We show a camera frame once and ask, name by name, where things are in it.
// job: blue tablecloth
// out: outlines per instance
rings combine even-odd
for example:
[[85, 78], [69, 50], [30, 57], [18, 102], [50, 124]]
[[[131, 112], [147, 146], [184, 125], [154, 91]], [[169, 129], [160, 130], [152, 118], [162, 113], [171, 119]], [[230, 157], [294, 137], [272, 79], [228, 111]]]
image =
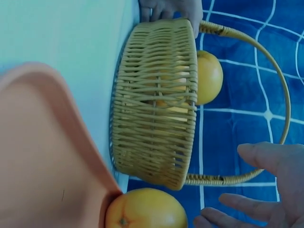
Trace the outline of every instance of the blue tablecloth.
[[[286, 143], [304, 143], [304, 2], [302, 0], [204, 0], [204, 20], [243, 31], [273, 55], [289, 86], [292, 121]], [[189, 172], [238, 175], [252, 170], [237, 154], [241, 143], [278, 142], [285, 118], [279, 78], [270, 62], [247, 43], [201, 34], [197, 49], [220, 59], [224, 84], [218, 97], [197, 111], [196, 135]], [[279, 200], [276, 179], [263, 172], [253, 180], [229, 187], [184, 186], [170, 191], [130, 178], [128, 190], [153, 187], [180, 201], [192, 220], [206, 206], [237, 219], [254, 222], [218, 202], [221, 193], [259, 200]]]

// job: woven basket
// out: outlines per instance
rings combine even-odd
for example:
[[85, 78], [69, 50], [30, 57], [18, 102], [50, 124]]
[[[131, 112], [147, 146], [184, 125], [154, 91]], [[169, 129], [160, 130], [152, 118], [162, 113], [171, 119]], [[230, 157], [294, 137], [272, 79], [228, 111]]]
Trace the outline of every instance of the woven basket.
[[[286, 104], [279, 142], [283, 144], [290, 123], [290, 97], [275, 60], [254, 39], [235, 29], [202, 21], [200, 32], [248, 42], [274, 65]], [[197, 51], [188, 20], [140, 23], [133, 29], [114, 82], [110, 137], [118, 171], [172, 190], [180, 190], [184, 184], [241, 183], [263, 171], [240, 176], [188, 174], [196, 122], [197, 71]]]

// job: wicker strand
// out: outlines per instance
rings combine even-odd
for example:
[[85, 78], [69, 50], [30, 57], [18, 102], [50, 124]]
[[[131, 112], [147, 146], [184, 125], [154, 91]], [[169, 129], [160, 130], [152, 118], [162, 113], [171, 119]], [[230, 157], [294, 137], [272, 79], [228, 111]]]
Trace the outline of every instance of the wicker strand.
[[[200, 24], [200, 32], [203, 33], [210, 33], [215, 34], [219, 36], [225, 36], [230, 38], [237, 38], [239, 40], [245, 41], [254, 47], [256, 47], [258, 50], [260, 50], [267, 58], [268, 60], [273, 64], [274, 68], [277, 71], [277, 74], [281, 80], [283, 91], [284, 91], [284, 97], [285, 97], [285, 105], [286, 105], [286, 111], [285, 111], [285, 125], [284, 130], [282, 132], [281, 138], [279, 140], [279, 144], [284, 144], [286, 136], [288, 134], [289, 130], [289, 124], [290, 124], [290, 118], [291, 118], [291, 102], [290, 102], [290, 96], [289, 91], [287, 87], [287, 83], [285, 81], [284, 75], [278, 66], [277, 62], [274, 60], [274, 58], [270, 55], [270, 53], [262, 46], [260, 45], [256, 40], [248, 36], [247, 34], [240, 32], [238, 30], [235, 30], [233, 28], [228, 28], [222, 25], [217, 25], [212, 22], [202, 21]], [[249, 173], [242, 174], [239, 176], [212, 176], [212, 175], [198, 175], [198, 174], [188, 174], [185, 184], [187, 185], [230, 185], [230, 184], [237, 184], [246, 182], [255, 176], [259, 175], [263, 170], [261, 169], [255, 169]]]

